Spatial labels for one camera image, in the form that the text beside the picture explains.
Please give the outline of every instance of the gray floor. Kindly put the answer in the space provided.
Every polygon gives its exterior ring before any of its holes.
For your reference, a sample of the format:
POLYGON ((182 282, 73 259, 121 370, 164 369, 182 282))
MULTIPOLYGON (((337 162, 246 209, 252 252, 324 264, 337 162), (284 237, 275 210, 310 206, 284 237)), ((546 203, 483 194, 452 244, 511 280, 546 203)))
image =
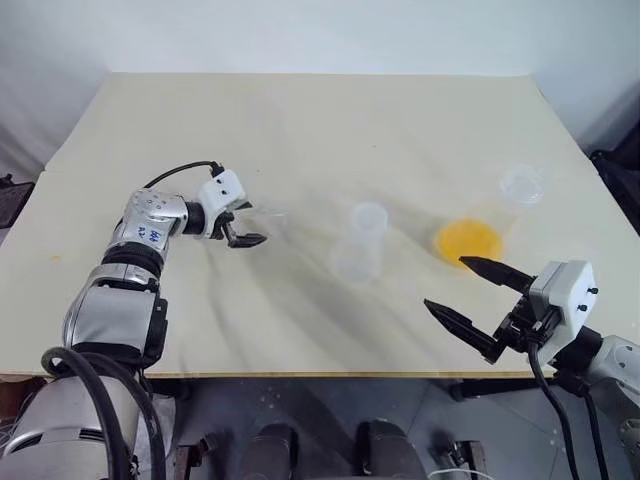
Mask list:
MULTIPOLYGON (((571 418, 582 480, 599 479, 584 404, 556 390, 571 418)), ((453 401, 445 384, 415 379, 220 379, 194 383, 178 406, 180 444, 213 432, 222 451, 192 479, 233 478, 244 445, 264 425, 286 422, 300 438, 297 478, 349 475, 360 422, 392 421, 408 432, 427 472, 438 468, 432 439, 447 432, 456 440, 479 440, 496 480, 564 480, 569 470, 555 414, 539 391, 453 401)), ((600 415, 612 479, 632 480, 615 430, 600 415)), ((468 478, 457 474, 439 478, 468 478)))

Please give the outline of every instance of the yellow liquid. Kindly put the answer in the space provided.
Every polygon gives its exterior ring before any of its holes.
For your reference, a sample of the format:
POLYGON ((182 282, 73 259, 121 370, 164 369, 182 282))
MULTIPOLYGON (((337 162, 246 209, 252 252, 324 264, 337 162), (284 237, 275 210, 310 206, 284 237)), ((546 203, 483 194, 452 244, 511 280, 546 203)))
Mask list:
POLYGON ((504 251, 500 234, 486 223, 472 218, 444 226, 436 234, 434 243, 442 258, 457 266, 464 266, 458 258, 465 255, 500 260, 504 251))

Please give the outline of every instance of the table surface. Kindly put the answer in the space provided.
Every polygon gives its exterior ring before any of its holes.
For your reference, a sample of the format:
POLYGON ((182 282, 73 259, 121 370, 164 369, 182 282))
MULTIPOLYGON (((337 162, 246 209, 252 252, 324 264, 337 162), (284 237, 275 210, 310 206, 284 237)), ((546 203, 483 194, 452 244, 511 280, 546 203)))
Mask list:
MULTIPOLYGON (((257 207, 241 223, 269 240, 173 240, 152 376, 528 376, 523 355, 490 366, 422 305, 488 333, 513 307, 515 292, 445 264, 430 238, 520 164, 541 172, 545 195, 512 228, 505 262, 535 274, 591 261, 589 326, 640 343, 638 238, 530 78, 112 74, 0 248, 1 373, 41 373, 130 193, 196 160, 236 171, 257 207), (384 268, 353 287, 328 258, 366 200, 389 213, 384 268)), ((158 187, 195 196, 206 180, 194 169, 158 187)))

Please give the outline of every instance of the transparent cup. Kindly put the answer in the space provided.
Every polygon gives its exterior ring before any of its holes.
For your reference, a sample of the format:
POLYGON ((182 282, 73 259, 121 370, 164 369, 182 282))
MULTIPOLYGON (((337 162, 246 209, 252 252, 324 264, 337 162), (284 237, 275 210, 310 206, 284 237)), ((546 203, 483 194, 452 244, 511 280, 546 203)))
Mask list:
POLYGON ((534 168, 520 166, 507 172, 497 192, 438 230, 433 239, 436 251, 445 261, 460 267, 464 266, 458 260, 461 256, 501 260, 505 236, 543 194, 542 178, 534 168))
POLYGON ((332 271, 355 285, 365 285, 380 276, 387 211, 379 204, 357 205, 349 223, 331 251, 332 271))

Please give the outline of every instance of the robotic arm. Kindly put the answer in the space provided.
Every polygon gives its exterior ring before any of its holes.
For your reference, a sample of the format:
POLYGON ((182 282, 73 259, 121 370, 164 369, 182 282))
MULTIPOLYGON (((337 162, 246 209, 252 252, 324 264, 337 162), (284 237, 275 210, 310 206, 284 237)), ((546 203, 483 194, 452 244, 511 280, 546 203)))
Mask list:
MULTIPOLYGON (((235 210, 251 207, 236 174, 212 164, 212 177, 196 201, 148 188, 131 196, 101 264, 66 315, 66 348, 87 357, 107 357, 136 379, 160 359, 164 347, 167 301, 160 294, 160 276, 169 238, 226 237, 231 248, 266 240, 259 234, 237 235, 231 226, 235 210)), ((139 406, 122 381, 99 373, 131 461, 139 406)), ((126 478, 133 478, 135 466, 129 470, 126 478)), ((108 476, 105 432, 94 400, 78 376, 63 375, 45 386, 20 418, 0 461, 0 478, 108 476)))
POLYGON ((479 276, 522 297, 493 336, 455 310, 425 300, 431 314, 491 364, 507 347, 528 352, 534 345, 538 362, 557 370, 563 388, 577 395, 589 392, 618 428, 632 470, 640 478, 640 346, 613 335, 602 338, 584 326, 599 292, 591 264, 551 262, 531 277, 486 258, 460 260, 479 276))

